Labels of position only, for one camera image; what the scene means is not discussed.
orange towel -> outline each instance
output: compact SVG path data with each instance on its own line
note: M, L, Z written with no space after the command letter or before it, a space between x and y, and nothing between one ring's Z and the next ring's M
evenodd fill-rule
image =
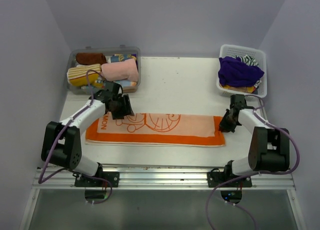
M99 118L85 134L87 143L223 146L219 116L138 113L124 120Z

orange border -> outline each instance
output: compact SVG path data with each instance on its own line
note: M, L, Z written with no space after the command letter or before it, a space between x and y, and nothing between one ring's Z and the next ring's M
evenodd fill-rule
M220 116L214 116L214 136L174 136L158 134L119 134L119 133L98 133L98 120L96 120L85 133L85 139L99 142L124 142L124 143L162 143L162 144L185 144L198 146L221 146L225 145L225 138L219 131Z

yellow towel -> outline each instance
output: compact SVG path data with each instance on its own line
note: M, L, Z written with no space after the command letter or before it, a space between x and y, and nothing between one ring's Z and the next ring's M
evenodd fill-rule
M101 65L94 64L89 66L80 66L70 68L67 72L67 79L69 84L73 86L85 86L87 85L86 73L88 70L95 70L97 72L101 72ZM95 87L101 87L102 83L98 81L98 74L95 72L89 72L88 78L90 83Z

glass panel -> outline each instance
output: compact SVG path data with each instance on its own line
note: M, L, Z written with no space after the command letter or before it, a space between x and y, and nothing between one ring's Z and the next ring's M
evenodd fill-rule
M85 203L84 190L41 190L30 230L64 229L211 229L205 216L209 191L115 190L102 204ZM297 229L285 190L247 190L239 203L261 230ZM242 210L224 204L220 192L209 212L217 229L253 229Z

clothing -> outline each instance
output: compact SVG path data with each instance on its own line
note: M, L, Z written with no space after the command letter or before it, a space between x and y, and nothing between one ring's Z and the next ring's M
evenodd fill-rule
M222 86L251 87L264 75L258 66L248 66L240 59L226 56L219 61L218 77Z
M101 80L101 76L99 76L96 81L99 82L100 80ZM137 85L136 82L128 81L128 80L120 80L120 81L114 81L114 82L120 84L122 87L130 87L130 86L136 86ZM94 86L92 86L93 93L96 93L97 91L99 91L101 89L104 89L105 88L105 83L106 83L106 81L104 80L103 84L102 84L102 87L94 87ZM84 93L86 93L88 95L91 93L89 86L81 86L81 89L82 89L82 91Z
M113 63L113 62L121 62L121 61L126 61L129 59L134 59L135 61L137 58L133 55L120 55L120 54L115 54L114 56L111 56L108 59L108 63Z
M113 120L111 113L96 120L85 134L89 144L170 144L223 146L220 116L138 113Z
M245 92L245 93L253 93L256 90L256 87L254 86L249 86L249 87L232 87L232 86L222 86L220 84L220 86L224 89L228 89L228 90L232 90L232 91L240 91L240 92Z
M75 60L81 65L102 65L107 63L106 57L102 53L77 53Z
M97 72L101 72L101 65L95 64L90 66L80 66L70 68L67 72L67 80L69 84L73 86L85 86L88 84L86 73L88 70L95 70ZM100 87L102 85L101 81L98 81L98 74L95 72L89 72L88 78L90 83L95 87Z
M134 59L103 64L101 69L103 76L108 81L128 79L129 81L137 82L139 80L138 69Z
M240 61L245 63L247 66L258 66L259 67L259 63L252 56L245 55L245 56L241 57L241 56L233 55L231 57L238 59L238 60L240 59ZM260 83L261 83L261 80L259 79L255 83L254 87L257 88Z
M237 60L240 59L240 61L245 63L247 66L258 66L259 67L258 62L252 56L245 55L245 56L241 57L241 56L233 55L231 57L235 58Z

